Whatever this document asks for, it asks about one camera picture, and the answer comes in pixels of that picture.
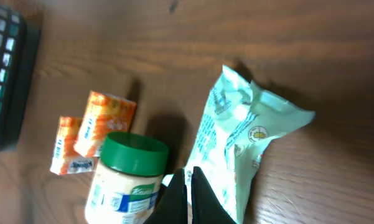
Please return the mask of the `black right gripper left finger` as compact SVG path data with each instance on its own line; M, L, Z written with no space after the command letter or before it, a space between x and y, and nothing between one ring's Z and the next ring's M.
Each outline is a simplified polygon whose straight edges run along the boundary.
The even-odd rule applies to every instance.
M187 224L187 187L183 169L176 170L156 210L144 224Z

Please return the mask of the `mint green wipes pack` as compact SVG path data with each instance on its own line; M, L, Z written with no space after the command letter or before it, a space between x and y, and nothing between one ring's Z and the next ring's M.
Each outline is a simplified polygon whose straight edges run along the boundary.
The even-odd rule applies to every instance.
M224 65L210 90L189 159L187 190L200 167L217 200L236 223L243 223L251 181L270 142L307 124L314 111L246 81Z

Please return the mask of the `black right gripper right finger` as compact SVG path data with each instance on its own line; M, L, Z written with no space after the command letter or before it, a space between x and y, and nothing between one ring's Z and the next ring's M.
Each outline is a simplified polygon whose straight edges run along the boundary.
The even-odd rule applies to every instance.
M217 200L200 167L193 169L191 198L193 224L235 224Z

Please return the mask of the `green-lid seasoning jar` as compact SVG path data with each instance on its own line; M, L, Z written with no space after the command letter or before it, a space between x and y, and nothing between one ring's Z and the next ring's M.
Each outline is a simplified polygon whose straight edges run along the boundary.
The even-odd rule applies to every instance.
M86 222L144 223L156 205L168 154L169 148L156 139L109 133L86 201Z

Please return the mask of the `orange tissue pack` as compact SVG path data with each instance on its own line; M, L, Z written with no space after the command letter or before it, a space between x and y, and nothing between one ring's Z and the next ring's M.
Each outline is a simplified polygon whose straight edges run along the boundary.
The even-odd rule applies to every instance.
M82 118L61 116L50 171L57 175L93 172L97 157L83 157L74 150Z
M136 106L134 101L91 91L74 145L75 151L83 157L98 157L108 133L129 131Z

